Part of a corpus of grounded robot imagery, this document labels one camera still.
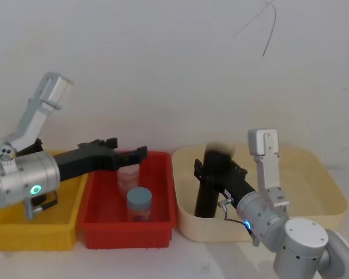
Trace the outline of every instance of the red plastic bin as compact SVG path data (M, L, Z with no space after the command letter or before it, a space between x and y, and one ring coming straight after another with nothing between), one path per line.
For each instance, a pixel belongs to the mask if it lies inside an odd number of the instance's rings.
M88 249L168 247L176 226L176 196L168 153L148 152L140 166L140 186L152 192L151 221L128 222L116 172L89 175L79 211L79 229Z

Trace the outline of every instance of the yellow tray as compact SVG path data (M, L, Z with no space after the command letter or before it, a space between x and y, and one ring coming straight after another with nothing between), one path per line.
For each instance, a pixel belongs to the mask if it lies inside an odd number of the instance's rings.
M62 182L58 204L34 220L19 203L0 210L0 251L66 251L76 242L76 219L88 175Z
M235 150L233 160L247 169L247 182L258 189L256 163L248 146L236 145ZM172 157L180 231L189 239L201 242L250 240L243 226L223 220L221 209L217 209L215 218L194 216L199 190L194 160L203 160L204 151L205 145L190 146L177 150ZM348 205L326 169L304 149L280 146L280 155L280 182L290 201L289 215L309 218L325 228L336 228ZM239 220L233 208L229 209L228 217Z

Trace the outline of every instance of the white wall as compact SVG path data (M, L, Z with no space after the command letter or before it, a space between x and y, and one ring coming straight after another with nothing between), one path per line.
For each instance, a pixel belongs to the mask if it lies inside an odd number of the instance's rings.
M349 171L349 0L1 0L0 137L41 76L75 83L47 122L48 148L94 138L175 149L245 141L274 126L281 142Z

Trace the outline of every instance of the jar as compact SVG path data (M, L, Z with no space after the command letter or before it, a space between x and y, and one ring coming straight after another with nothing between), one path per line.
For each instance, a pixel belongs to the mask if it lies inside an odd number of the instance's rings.
M127 194L127 213L130 222L145 222L151 219L152 194L149 189L137 187Z
M123 197L127 196L129 190L138 186L140 180L140 165L121 167L117 171L117 184Z

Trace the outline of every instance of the white tabletop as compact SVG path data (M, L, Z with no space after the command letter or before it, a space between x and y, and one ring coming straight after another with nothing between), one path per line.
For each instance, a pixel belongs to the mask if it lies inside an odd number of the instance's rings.
M349 175L330 174L349 205ZM349 208L338 232L349 242ZM0 252L0 279L276 279L274 254L250 242L202 244L173 233L169 248L88 250L77 243L70 252Z

